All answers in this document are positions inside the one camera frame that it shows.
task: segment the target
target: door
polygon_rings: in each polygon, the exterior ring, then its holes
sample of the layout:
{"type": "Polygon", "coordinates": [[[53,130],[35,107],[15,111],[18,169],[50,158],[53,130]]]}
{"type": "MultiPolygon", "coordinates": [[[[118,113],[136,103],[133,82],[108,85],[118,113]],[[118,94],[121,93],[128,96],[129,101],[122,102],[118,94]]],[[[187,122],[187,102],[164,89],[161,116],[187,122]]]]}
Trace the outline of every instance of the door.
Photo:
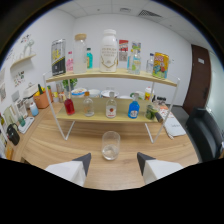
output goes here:
{"type": "Polygon", "coordinates": [[[191,47],[191,80],[183,104],[183,109],[189,115],[194,107],[205,107],[211,82],[211,63],[208,50],[196,45],[191,45],[191,47]]]}

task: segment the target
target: wall shelf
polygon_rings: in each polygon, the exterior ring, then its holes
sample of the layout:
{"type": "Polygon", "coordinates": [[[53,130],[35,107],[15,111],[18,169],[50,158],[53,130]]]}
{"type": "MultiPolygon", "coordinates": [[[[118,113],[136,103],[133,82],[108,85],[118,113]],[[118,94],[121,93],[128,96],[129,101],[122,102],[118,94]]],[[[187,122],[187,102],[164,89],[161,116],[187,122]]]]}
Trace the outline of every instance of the wall shelf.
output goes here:
{"type": "Polygon", "coordinates": [[[46,82],[55,82],[65,79],[80,79],[80,78],[124,78],[124,79],[137,79],[137,80],[144,80],[150,82],[157,82],[169,86],[176,87],[177,84],[168,80],[168,79],[160,79],[152,76],[145,71],[141,71],[140,75],[129,74],[127,69],[118,68],[117,72],[100,72],[99,68],[93,68],[92,70],[87,70],[86,73],[82,74],[74,74],[74,73],[64,73],[62,75],[55,75],[51,78],[47,79],[46,82]]]}
{"type": "Polygon", "coordinates": [[[22,62],[22,61],[26,61],[27,59],[34,57],[34,56],[36,56],[36,54],[32,54],[32,55],[30,55],[30,56],[28,56],[28,57],[25,57],[25,58],[22,58],[22,59],[20,59],[20,60],[18,60],[18,61],[15,61],[15,62],[11,65],[10,68],[12,68],[13,66],[19,64],[19,63],[22,62]]]}
{"type": "Polygon", "coordinates": [[[172,99],[172,102],[171,102],[171,105],[169,107],[169,110],[168,110],[168,113],[164,119],[164,122],[162,123],[156,137],[153,139],[152,138],[152,135],[149,131],[149,128],[147,126],[147,123],[150,123],[150,122],[157,122],[157,120],[148,120],[147,118],[145,118],[144,114],[145,114],[145,111],[146,111],[146,106],[151,102],[152,100],[152,95],[150,96],[150,99],[149,101],[148,100],[139,100],[139,104],[140,104],[140,110],[139,110],[139,115],[136,119],[131,119],[128,117],[127,113],[128,113],[128,109],[129,109],[129,104],[132,102],[131,99],[116,99],[117,101],[117,115],[115,118],[112,118],[112,119],[109,119],[106,117],[105,115],[105,110],[106,110],[106,102],[108,100],[108,98],[92,98],[93,99],[93,104],[94,104],[94,115],[92,117],[86,117],[82,110],[82,105],[83,105],[83,98],[72,98],[73,102],[74,102],[74,108],[75,108],[75,114],[73,115],[67,115],[66,111],[65,111],[65,107],[63,107],[59,113],[56,115],[55,112],[54,112],[54,108],[51,104],[51,100],[50,100],[50,96],[49,96],[49,93],[47,93],[47,98],[48,98],[48,101],[49,101],[49,104],[50,104],[50,107],[51,107],[51,111],[52,111],[52,114],[54,116],[54,119],[57,123],[57,126],[58,126],[58,129],[59,131],[61,132],[61,135],[62,137],[67,140],[68,137],[69,137],[69,134],[72,130],[72,127],[74,125],[74,123],[76,121],[80,121],[80,122],[101,122],[101,123],[145,123],[145,127],[148,131],[148,134],[149,134],[149,137],[150,137],[150,140],[152,143],[155,143],[156,139],[158,138],[160,132],[162,131],[162,128],[169,116],[169,113],[173,107],[173,103],[174,103],[174,100],[175,100],[175,97],[177,95],[177,91],[178,91],[178,88],[179,88],[179,84],[180,84],[180,79],[177,78],[177,83],[174,83],[170,80],[167,80],[167,79],[159,79],[159,78],[156,78],[154,76],[152,76],[151,74],[149,73],[146,73],[144,71],[141,71],[140,72],[140,75],[134,75],[134,74],[129,74],[127,72],[127,69],[124,69],[124,68],[120,68],[120,69],[117,69],[116,72],[100,72],[99,71],[99,68],[93,68],[91,70],[87,70],[86,73],[82,73],[82,74],[74,74],[74,73],[64,73],[62,75],[57,75],[57,76],[51,76],[49,79],[46,79],[45,76],[47,74],[49,74],[52,72],[49,71],[47,73],[44,73],[43,74],[43,80],[44,80],[44,86],[45,88],[47,88],[47,83],[48,82],[55,82],[55,81],[60,81],[60,80],[70,80],[70,79],[74,79],[74,78],[77,78],[77,79],[80,79],[80,78],[125,78],[125,79],[135,79],[135,80],[144,80],[144,81],[150,81],[152,82],[152,92],[153,92],[153,89],[154,89],[154,85],[155,83],[161,83],[161,84],[165,84],[165,85],[169,85],[169,86],[173,86],[173,87],[176,87],[175,91],[174,91],[174,95],[173,95],[173,99],[172,99]],[[72,125],[70,126],[69,128],[69,131],[67,133],[67,135],[65,136],[62,129],[61,129],[61,126],[59,124],[59,121],[60,120],[67,120],[67,121],[72,121],[72,125]]]}
{"type": "Polygon", "coordinates": [[[156,119],[149,120],[145,118],[146,106],[150,103],[148,100],[139,100],[140,105],[138,117],[131,119],[128,117],[129,104],[133,101],[131,99],[117,99],[117,111],[115,118],[106,117],[106,103],[109,98],[91,98],[94,105],[94,115],[86,117],[83,113],[83,100],[82,98],[72,98],[75,114],[67,115],[65,107],[56,114],[58,120],[66,121],[80,121],[80,122],[101,122],[101,123],[151,123],[158,122],[156,119]]]}

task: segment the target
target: wooden table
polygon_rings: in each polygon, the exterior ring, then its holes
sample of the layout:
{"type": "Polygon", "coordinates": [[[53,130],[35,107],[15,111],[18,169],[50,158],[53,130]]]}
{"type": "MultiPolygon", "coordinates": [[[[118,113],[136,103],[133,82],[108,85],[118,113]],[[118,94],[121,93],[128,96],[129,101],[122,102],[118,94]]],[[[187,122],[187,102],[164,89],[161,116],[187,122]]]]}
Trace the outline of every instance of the wooden table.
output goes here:
{"type": "MultiPolygon", "coordinates": [[[[63,104],[53,103],[55,112],[63,104]]],[[[60,121],[64,133],[71,121],[60,121]]],[[[149,123],[153,137],[161,124],[149,123]]],[[[76,122],[65,141],[53,119],[50,107],[40,110],[27,133],[20,134],[21,140],[15,148],[13,160],[45,169],[56,163],[71,161],[91,153],[92,159],[84,187],[102,190],[132,189],[144,186],[137,161],[137,152],[159,160],[178,162],[187,167],[198,162],[196,152],[187,135],[171,140],[163,129],[157,141],[152,144],[145,124],[107,124],[76,122]],[[120,153],[117,159],[108,161],[101,153],[102,135],[116,131],[121,136],[120,153]]]]}

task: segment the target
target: ceiling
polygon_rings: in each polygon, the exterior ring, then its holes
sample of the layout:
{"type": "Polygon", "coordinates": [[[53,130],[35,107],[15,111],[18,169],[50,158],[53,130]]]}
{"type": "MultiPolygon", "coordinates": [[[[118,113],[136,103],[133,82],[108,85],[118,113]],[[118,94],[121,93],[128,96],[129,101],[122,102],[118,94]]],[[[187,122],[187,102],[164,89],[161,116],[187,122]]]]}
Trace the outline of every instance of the ceiling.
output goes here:
{"type": "Polygon", "coordinates": [[[151,0],[73,0],[56,9],[67,12],[74,18],[99,14],[122,14],[148,19],[176,32],[189,43],[214,53],[210,44],[194,25],[177,12],[151,0]],[[121,8],[127,8],[130,11],[122,12],[121,8]],[[148,15],[139,16],[142,10],[150,13],[146,12],[148,15]]]}

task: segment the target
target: drinking glass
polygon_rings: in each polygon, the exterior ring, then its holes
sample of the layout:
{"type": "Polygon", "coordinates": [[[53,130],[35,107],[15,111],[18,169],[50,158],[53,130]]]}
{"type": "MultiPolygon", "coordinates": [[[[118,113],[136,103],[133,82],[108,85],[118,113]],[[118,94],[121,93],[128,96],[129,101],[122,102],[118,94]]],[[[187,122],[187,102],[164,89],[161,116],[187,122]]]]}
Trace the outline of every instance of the drinking glass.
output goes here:
{"type": "Polygon", "coordinates": [[[104,133],[102,137],[102,154],[107,160],[117,158],[120,151],[120,135],[114,131],[104,133]]]}
{"type": "Polygon", "coordinates": [[[23,116],[21,115],[21,116],[19,116],[19,123],[20,123],[20,125],[23,127],[25,124],[26,124],[26,122],[25,122],[25,120],[24,120],[24,118],[23,118],[23,116]]]}

